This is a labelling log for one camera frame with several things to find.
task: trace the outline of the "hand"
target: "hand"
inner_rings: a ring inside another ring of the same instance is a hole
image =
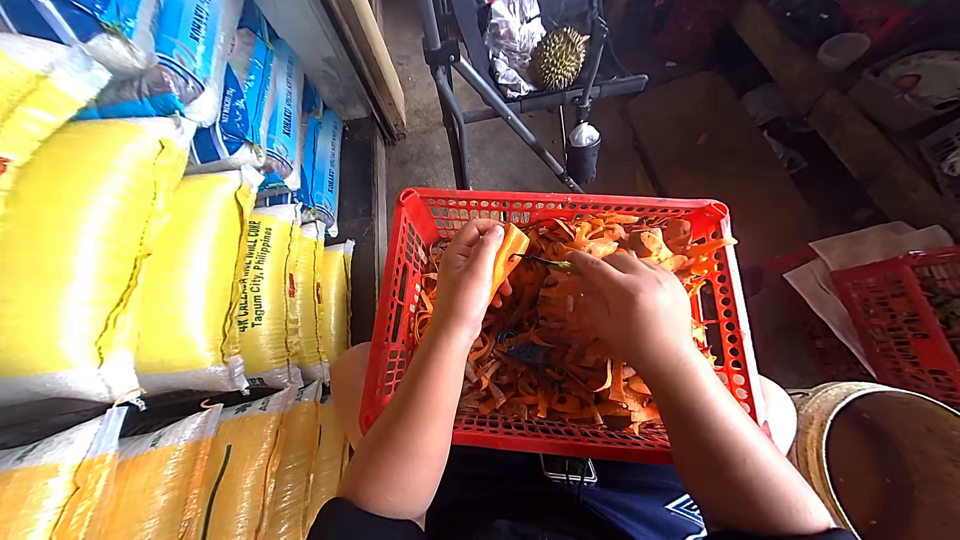
[[[442,332],[467,346],[480,335],[493,280],[493,260],[503,243],[503,225],[492,219],[471,219],[450,240],[440,260],[437,305],[428,334]],[[497,289],[513,290],[508,282]],[[493,298],[499,307],[499,296]]]
[[[597,336],[642,373],[654,363],[696,352],[690,334],[690,300],[672,273],[623,253],[602,260],[575,251],[585,304]]]

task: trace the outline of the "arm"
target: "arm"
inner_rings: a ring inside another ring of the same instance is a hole
[[[398,519],[417,519],[430,506],[450,452],[464,362],[480,334],[502,242],[499,223],[472,220],[447,246],[430,329],[403,384],[350,461],[339,497]],[[499,290],[510,294],[508,283]]]
[[[623,254],[570,254],[599,336],[643,377],[684,486],[709,524],[761,534],[834,527],[800,473],[717,378],[690,337],[690,302],[673,274]]]

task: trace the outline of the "wooden barrel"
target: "wooden barrel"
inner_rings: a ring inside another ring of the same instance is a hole
[[[862,540],[960,538],[960,414],[871,382],[796,399],[790,460],[837,525]]]

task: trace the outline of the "durian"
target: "durian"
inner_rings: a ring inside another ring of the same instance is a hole
[[[587,55],[587,40],[564,26],[543,37],[530,55],[537,84],[546,90],[560,90],[573,84]]]

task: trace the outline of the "red plastic basket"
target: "red plastic basket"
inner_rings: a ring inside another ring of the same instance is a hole
[[[641,216],[639,224],[645,226],[657,226],[671,217],[681,216],[690,221],[697,242],[731,234],[727,207],[711,200],[425,188],[401,192],[396,201],[373,329],[360,410],[361,429],[366,432],[370,428],[403,382],[414,352],[413,314],[420,298],[420,272],[433,244],[450,238],[474,217],[489,217],[524,227],[545,218],[575,218],[601,211]],[[766,429],[763,398],[759,391],[754,392],[759,389],[758,374],[732,246],[715,257],[718,269],[708,276],[710,286],[705,286],[701,296],[693,299],[693,312],[708,324],[708,341],[718,357],[717,376]],[[670,461],[670,443],[663,428],[650,428],[633,435],[500,414],[457,415],[453,443],[650,463]]]
[[[940,289],[960,296],[960,248],[911,253],[830,277],[876,379],[960,409],[960,361],[924,294]]]

